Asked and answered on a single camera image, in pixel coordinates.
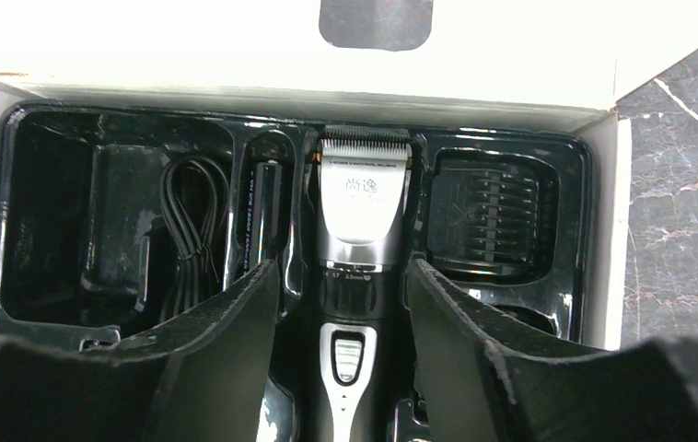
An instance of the box flap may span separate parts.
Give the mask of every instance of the box flap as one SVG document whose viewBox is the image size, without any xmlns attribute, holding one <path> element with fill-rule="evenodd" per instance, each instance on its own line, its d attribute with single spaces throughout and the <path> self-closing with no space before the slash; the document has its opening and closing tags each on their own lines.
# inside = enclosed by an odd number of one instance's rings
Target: box flap
<svg viewBox="0 0 698 442">
<path fill-rule="evenodd" d="M 622 1 L 615 99 L 698 49 L 698 3 Z"/>
<path fill-rule="evenodd" d="M 99 0 L 82 10 L 4 3 L 0 73 L 12 85 L 25 76 L 27 85 L 271 87 L 603 111 L 614 104 L 617 12 L 609 0 L 435 0 L 430 36 L 401 52 L 331 46 L 315 0 L 182 0 L 177 8 Z"/>
</svg>

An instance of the gray marble countertop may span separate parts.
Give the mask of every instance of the gray marble countertop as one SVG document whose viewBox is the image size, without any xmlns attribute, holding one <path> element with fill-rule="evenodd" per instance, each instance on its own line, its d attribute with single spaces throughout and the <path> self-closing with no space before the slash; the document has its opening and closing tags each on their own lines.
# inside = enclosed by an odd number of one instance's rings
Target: gray marble countertop
<svg viewBox="0 0 698 442">
<path fill-rule="evenodd" d="M 620 113 L 634 137 L 622 343 L 698 334 L 698 51 Z"/>
</svg>

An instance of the clipper blade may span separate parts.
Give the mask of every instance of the clipper blade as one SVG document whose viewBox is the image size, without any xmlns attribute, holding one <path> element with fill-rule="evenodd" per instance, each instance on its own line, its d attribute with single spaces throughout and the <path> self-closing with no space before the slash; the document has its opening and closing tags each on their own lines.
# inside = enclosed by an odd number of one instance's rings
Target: clipper blade
<svg viewBox="0 0 698 442">
<path fill-rule="evenodd" d="M 320 141 L 320 258 L 393 264 L 412 152 L 407 135 L 335 128 L 325 134 L 335 137 Z"/>
</svg>

